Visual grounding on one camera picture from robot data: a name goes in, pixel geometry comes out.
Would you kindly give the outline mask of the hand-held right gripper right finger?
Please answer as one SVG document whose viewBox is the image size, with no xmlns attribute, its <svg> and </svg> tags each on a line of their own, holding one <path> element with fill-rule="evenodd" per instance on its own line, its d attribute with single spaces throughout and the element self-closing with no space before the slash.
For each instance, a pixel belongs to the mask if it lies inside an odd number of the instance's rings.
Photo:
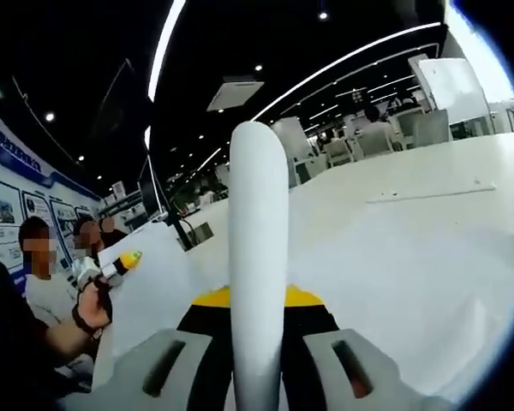
<svg viewBox="0 0 514 411">
<path fill-rule="evenodd" d="M 340 329 L 318 296 L 293 284 L 286 287 L 281 371 L 290 410 L 453 409 L 406 384 L 391 357 Z"/>
</svg>

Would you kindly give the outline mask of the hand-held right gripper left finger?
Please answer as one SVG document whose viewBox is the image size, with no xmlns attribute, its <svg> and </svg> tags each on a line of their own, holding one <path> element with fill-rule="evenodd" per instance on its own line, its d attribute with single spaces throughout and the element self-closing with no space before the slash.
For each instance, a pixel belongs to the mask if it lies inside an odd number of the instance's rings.
<svg viewBox="0 0 514 411">
<path fill-rule="evenodd" d="M 61 410 L 223 410 L 232 379 L 230 290 L 196 298 L 173 330 L 161 330 L 115 361 L 110 379 L 71 394 Z"/>
</svg>

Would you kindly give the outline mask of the person's left hand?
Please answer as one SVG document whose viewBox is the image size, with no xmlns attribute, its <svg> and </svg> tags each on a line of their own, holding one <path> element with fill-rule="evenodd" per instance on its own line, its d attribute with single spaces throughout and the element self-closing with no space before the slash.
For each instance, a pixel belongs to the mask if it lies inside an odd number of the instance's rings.
<svg viewBox="0 0 514 411">
<path fill-rule="evenodd" d="M 100 278 L 88 282 L 78 294 L 72 318 L 78 328 L 89 336 L 108 326 L 112 321 L 110 286 Z"/>
</svg>

